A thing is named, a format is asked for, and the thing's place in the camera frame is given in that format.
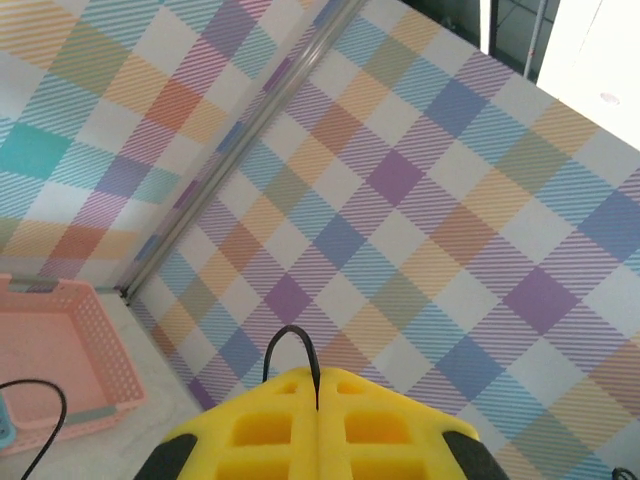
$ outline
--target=black cable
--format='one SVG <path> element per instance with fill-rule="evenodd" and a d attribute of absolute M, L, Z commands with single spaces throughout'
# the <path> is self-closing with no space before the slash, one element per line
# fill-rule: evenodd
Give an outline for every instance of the black cable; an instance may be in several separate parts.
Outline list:
<path fill-rule="evenodd" d="M 300 337 L 304 348 L 307 351 L 307 357 L 309 357 L 309 366 L 311 367 L 311 378 L 313 379 L 313 387 L 316 390 L 316 410 L 318 410 L 318 393 L 320 392 L 320 364 L 318 363 L 318 355 L 316 355 L 316 349 L 313 348 L 313 342 L 307 332 L 297 325 L 286 325 L 282 327 L 273 336 L 269 345 L 267 346 L 267 353 L 264 354 L 264 370 L 262 371 L 262 382 L 266 382 L 269 378 L 269 363 L 271 362 L 271 354 L 273 349 L 284 335 L 288 332 L 293 332 Z"/>
<path fill-rule="evenodd" d="M 47 450 L 49 450 L 49 447 L 55 440 L 56 435 L 58 435 L 58 432 L 62 428 L 62 425 L 64 425 L 64 421 L 67 418 L 67 397 L 65 397 L 62 389 L 55 383 L 48 382 L 47 380 L 40 380 L 38 378 L 22 378 L 20 380 L 13 380 L 11 382 L 0 384 L 0 390 L 8 387 L 13 387 L 14 385 L 23 385 L 28 383 L 36 384 L 36 385 L 44 385 L 56 391 L 56 393 L 60 397 L 60 417 L 58 418 L 58 423 L 56 423 L 56 426 L 53 428 L 51 435 L 49 435 L 49 439 L 45 442 L 45 444 L 42 446 L 42 448 L 38 452 L 38 455 L 36 455 L 36 458 L 33 459 L 33 461 L 31 462 L 31 465 L 29 465 L 27 470 L 22 475 L 22 480 L 26 480 L 27 477 L 31 475 L 31 472 L 33 472 L 33 469 L 36 468 L 36 466 L 38 465 L 38 462 L 42 460 L 42 457 L 44 456 L 45 453 L 47 453 Z"/>
<path fill-rule="evenodd" d="M 638 480 L 638 477 L 636 477 L 631 472 L 631 470 L 627 468 L 617 467 L 613 469 L 613 472 L 611 472 L 611 479 L 612 480 Z"/>

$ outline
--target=pink plastic basket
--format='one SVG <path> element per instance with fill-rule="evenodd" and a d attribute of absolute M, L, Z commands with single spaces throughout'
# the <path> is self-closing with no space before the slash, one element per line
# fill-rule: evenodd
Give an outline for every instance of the pink plastic basket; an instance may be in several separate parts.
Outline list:
<path fill-rule="evenodd" d="M 95 290 L 60 280 L 25 288 L 0 275 L 0 382 L 41 378 L 64 390 L 65 426 L 57 439 L 119 422 L 145 400 L 134 366 Z M 42 445 L 60 414 L 57 394 L 38 385 L 3 391 L 17 436 L 0 455 Z"/>

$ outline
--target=yellow robot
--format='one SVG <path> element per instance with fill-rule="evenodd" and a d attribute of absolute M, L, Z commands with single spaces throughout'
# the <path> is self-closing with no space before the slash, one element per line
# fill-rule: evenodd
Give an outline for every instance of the yellow robot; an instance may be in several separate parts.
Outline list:
<path fill-rule="evenodd" d="M 267 380 L 287 332 L 310 368 Z M 135 480 L 508 480 L 473 427 L 357 375 L 320 369 L 281 329 L 264 383 L 174 429 Z"/>

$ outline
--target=white ceiling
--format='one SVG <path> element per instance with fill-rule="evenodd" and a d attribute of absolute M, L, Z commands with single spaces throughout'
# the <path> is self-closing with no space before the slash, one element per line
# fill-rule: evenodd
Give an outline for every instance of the white ceiling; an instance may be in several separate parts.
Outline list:
<path fill-rule="evenodd" d="M 638 150 L 639 18 L 638 0 L 562 0 L 538 78 L 540 88 Z"/>

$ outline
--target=white floor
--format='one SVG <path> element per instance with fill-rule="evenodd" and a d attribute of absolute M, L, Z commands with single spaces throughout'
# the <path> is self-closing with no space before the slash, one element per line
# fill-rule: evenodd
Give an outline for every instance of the white floor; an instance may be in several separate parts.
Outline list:
<path fill-rule="evenodd" d="M 100 298 L 133 357 L 147 403 L 110 430 L 54 443 L 29 480 L 132 480 L 167 432 L 200 413 L 118 295 Z M 20 479 L 35 454 L 0 457 L 0 478 Z"/>

